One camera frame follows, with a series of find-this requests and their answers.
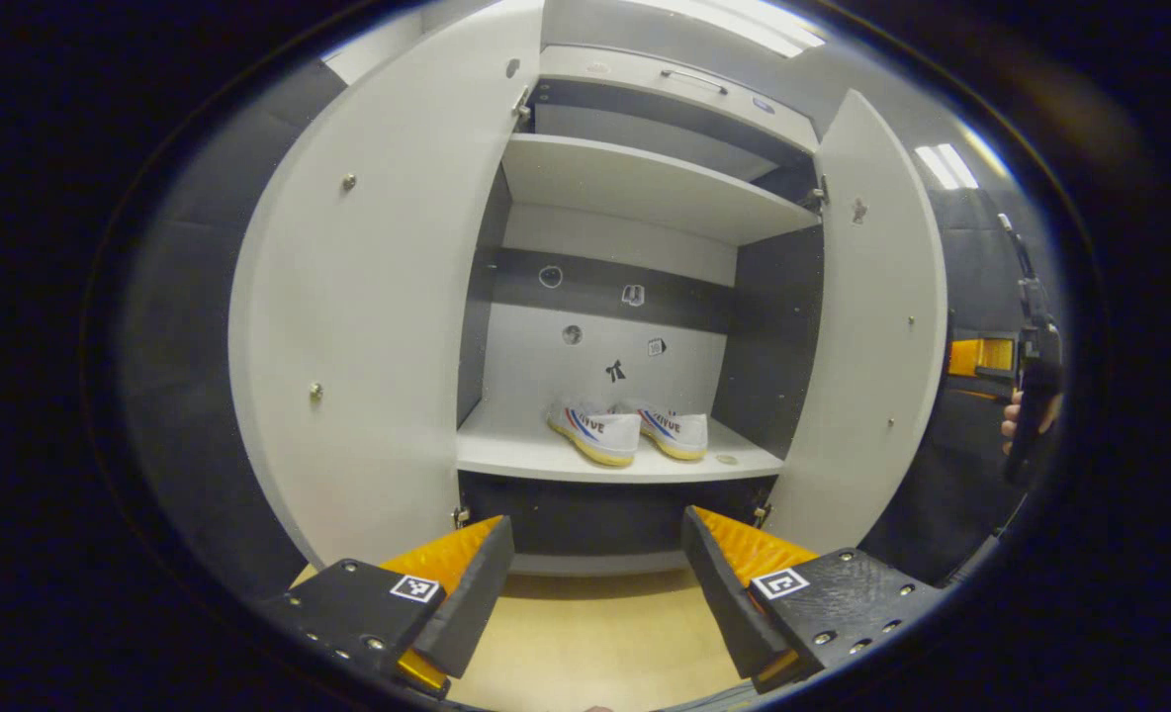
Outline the long ceiling light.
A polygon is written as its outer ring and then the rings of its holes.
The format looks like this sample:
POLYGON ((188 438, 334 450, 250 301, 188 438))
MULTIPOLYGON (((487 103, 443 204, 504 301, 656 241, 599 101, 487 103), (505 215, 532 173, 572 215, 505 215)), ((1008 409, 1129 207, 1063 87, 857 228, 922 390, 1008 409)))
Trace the long ceiling light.
POLYGON ((749 44, 760 44, 783 59, 826 44, 804 18, 767 0, 617 0, 618 4, 680 15, 744 37, 749 44))

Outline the grey cabinet door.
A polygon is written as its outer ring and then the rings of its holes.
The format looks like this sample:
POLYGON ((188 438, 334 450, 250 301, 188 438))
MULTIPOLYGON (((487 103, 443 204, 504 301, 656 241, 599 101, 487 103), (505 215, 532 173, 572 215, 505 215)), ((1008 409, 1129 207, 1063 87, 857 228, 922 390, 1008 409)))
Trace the grey cabinet door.
POLYGON ((465 304, 539 76, 545 0, 497 0, 345 87, 272 174, 231 290, 238 427, 307 562, 446 535, 465 304))
POLYGON ((878 109, 849 90, 815 156, 822 302, 812 375, 767 530, 856 547, 915 463, 946 361, 946 258, 927 189, 878 109))

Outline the grey white shoe cabinet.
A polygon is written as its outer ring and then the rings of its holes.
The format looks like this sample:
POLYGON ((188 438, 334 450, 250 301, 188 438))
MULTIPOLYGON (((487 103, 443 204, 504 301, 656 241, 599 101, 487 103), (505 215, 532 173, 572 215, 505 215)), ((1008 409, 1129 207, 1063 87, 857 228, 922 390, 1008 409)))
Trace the grey white shoe cabinet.
MULTIPOLYGON (((485 8, 446 11, 422 37, 485 8)), ((345 87, 417 44, 333 59, 345 87)), ((704 413, 783 466, 801 415, 824 293, 816 152, 857 90, 893 126, 882 68, 835 37, 793 59, 680 15, 616 0, 545 0, 539 75, 515 134, 650 150, 808 208, 812 228, 727 246, 648 222, 514 201, 502 160, 477 240, 456 389, 456 432, 482 402, 548 410, 590 400, 704 413), (730 87, 662 78, 664 68, 730 87)), ((922 176, 927 194, 927 180, 922 176)), ((767 523, 778 475, 586 484, 459 472, 453 527, 508 515, 527 571, 649 571, 672 561, 687 504, 767 523)))

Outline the white cabinet shelf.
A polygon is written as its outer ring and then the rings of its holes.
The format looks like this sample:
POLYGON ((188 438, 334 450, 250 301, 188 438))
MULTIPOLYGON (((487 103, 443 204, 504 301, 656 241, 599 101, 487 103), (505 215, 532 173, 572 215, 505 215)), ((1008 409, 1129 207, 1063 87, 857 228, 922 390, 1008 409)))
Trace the white cabinet shelf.
POLYGON ((514 201, 648 222, 727 246, 821 222, 749 182, 608 141, 515 134, 502 167, 514 201))
POLYGON ((530 481, 586 484, 689 484, 740 481, 776 475, 781 460, 708 419, 708 451, 697 461, 664 454, 641 437, 634 461, 623 466, 594 463, 546 423, 545 410, 497 408, 482 402, 456 432, 456 468, 530 481))

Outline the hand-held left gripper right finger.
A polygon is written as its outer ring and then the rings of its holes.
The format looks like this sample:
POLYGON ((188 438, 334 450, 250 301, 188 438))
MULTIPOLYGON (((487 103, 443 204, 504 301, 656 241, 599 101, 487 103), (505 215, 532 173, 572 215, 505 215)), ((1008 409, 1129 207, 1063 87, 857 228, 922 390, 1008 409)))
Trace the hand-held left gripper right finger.
POLYGON ((892 641, 943 600, 858 549, 816 556, 771 533, 687 506, 682 545, 739 677, 767 693, 892 641))

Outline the small ceiling light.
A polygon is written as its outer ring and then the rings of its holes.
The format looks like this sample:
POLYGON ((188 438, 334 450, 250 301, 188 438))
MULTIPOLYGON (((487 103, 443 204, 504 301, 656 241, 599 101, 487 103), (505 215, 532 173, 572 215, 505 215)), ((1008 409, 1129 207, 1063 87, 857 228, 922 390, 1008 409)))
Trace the small ceiling light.
POLYGON ((963 157, 949 143, 915 148, 916 157, 946 190, 978 190, 979 184, 963 157))

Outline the black backdrop cloth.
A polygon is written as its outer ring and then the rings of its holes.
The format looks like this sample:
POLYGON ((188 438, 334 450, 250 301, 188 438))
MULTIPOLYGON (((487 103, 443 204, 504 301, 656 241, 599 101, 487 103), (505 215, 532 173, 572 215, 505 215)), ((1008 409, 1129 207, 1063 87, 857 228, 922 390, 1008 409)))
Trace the black backdrop cloth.
MULTIPOLYGON (((982 189, 934 190, 930 198, 946 259, 947 350, 953 338, 1019 336, 1023 272, 998 221, 1006 213, 982 189)), ((944 365, 915 460, 861 541, 867 554, 925 584, 947 586, 1011 522, 1025 490, 1004 478, 1007 404, 956 392, 944 365)))
POLYGON ((336 71, 310 60, 183 150, 130 258, 117 316, 117 396, 135 459, 186 550, 244 600, 283 593, 306 562, 256 482, 234 415, 234 269, 272 174, 342 90, 336 71))

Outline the white canvas shoe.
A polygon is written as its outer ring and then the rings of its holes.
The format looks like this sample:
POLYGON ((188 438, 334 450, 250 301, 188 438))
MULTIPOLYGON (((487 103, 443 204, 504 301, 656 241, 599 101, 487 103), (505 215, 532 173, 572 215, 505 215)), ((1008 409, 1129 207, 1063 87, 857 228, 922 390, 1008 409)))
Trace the white canvas shoe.
POLYGON ((693 463, 708 451, 708 415, 682 413, 648 404, 635 405, 641 416, 641 433, 646 436, 664 456, 693 463))
POLYGON ((554 400, 546 423, 582 456, 609 468, 634 463, 641 441, 641 416, 612 411, 590 400, 554 400))

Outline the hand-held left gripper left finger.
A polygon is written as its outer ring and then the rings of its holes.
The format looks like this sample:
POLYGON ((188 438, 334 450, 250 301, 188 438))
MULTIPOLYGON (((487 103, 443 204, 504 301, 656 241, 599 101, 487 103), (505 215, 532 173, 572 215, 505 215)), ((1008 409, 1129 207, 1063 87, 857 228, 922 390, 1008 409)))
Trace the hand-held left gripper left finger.
POLYGON ((441 699, 467 671, 513 557, 511 518, 489 516, 383 564, 329 564, 261 612, 359 680, 441 699))

